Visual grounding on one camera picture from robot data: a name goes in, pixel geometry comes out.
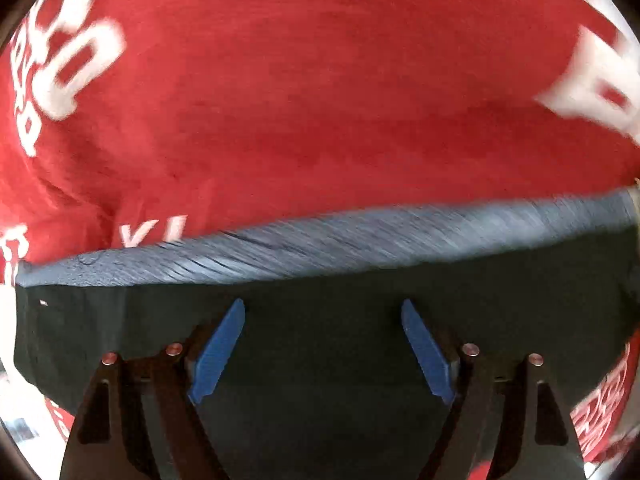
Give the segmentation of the black pants blue waistband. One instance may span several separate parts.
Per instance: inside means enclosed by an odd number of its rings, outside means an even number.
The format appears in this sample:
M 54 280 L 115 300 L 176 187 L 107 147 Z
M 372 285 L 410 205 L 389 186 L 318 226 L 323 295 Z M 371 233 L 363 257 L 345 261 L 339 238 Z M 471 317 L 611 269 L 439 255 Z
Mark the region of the black pants blue waistband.
M 585 465 L 636 381 L 639 192 L 276 222 L 27 263 L 15 290 L 15 366 L 72 428 L 104 354 L 154 356 L 242 300 L 196 408 L 225 479 L 423 479 L 448 410 L 405 300 L 460 344 L 541 354 Z

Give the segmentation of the red blanket white characters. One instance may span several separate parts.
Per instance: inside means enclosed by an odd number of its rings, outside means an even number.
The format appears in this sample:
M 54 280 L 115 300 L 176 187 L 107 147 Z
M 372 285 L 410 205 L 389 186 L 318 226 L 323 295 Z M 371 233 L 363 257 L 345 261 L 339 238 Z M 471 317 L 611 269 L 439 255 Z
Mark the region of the red blanket white characters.
M 1 289 L 330 214 L 639 192 L 639 0 L 1 0 Z

